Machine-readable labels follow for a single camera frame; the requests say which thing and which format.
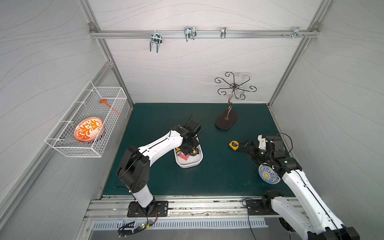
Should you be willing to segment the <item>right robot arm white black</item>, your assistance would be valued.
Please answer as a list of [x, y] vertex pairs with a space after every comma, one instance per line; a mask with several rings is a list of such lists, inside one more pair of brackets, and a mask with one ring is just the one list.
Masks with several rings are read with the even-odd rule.
[[287, 228], [303, 240], [360, 239], [355, 228], [345, 226], [322, 200], [297, 160], [288, 157], [281, 134], [259, 135], [257, 142], [231, 143], [230, 147], [250, 156], [259, 166], [259, 176], [264, 182], [272, 185], [284, 182], [291, 189], [304, 209], [303, 213], [278, 191], [266, 192], [260, 206], [266, 213], [280, 215]]

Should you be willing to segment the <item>white plastic storage box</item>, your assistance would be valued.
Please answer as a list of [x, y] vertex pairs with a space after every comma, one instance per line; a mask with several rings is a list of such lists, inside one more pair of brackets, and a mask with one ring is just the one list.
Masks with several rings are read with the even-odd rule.
[[174, 149], [174, 155], [175, 155], [175, 160], [176, 160], [176, 163], [183, 169], [186, 169], [186, 168], [192, 168], [192, 167], [195, 167], [197, 165], [199, 165], [201, 163], [201, 161], [203, 160], [203, 152], [202, 152], [202, 149], [201, 149], [201, 146], [199, 145], [197, 147], [197, 149], [199, 149], [199, 154], [196, 155], [196, 156], [190, 156], [188, 158], [187, 161], [184, 161], [182, 159], [179, 158], [179, 154], [180, 152], [182, 151], [178, 151], [176, 150], [176, 148]]

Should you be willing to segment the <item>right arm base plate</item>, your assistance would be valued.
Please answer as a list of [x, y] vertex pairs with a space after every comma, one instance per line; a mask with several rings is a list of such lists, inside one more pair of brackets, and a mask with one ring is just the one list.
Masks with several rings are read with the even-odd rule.
[[275, 212], [267, 208], [262, 200], [246, 199], [245, 206], [250, 216], [270, 216], [275, 214]]

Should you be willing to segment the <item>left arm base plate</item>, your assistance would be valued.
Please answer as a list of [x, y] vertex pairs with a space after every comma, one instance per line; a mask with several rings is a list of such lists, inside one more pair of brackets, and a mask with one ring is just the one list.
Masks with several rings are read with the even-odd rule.
[[167, 217], [168, 201], [155, 201], [143, 208], [138, 202], [130, 202], [127, 212], [128, 218]]

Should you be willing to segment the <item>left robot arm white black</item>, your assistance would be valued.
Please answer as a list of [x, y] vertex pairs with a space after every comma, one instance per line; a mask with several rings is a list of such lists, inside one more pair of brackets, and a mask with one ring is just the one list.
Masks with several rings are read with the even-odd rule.
[[198, 139], [201, 125], [190, 120], [186, 125], [176, 125], [163, 137], [145, 146], [129, 147], [120, 162], [117, 177], [131, 192], [136, 203], [149, 215], [155, 207], [155, 197], [149, 190], [148, 181], [152, 165], [168, 152], [173, 152], [182, 169], [201, 163], [203, 152]]

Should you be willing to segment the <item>black round tape measure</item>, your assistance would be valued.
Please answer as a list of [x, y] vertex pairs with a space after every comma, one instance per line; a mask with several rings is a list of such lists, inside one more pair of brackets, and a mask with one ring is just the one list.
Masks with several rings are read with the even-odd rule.
[[190, 156], [196, 156], [199, 154], [199, 149], [194, 149], [191, 153], [189, 153]]

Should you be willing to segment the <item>large yellow tape measure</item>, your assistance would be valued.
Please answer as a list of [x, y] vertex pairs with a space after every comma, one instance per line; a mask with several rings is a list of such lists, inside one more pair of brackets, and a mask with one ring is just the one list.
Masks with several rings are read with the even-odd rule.
[[229, 146], [232, 150], [236, 151], [239, 148], [239, 142], [238, 141], [231, 141], [229, 143]]

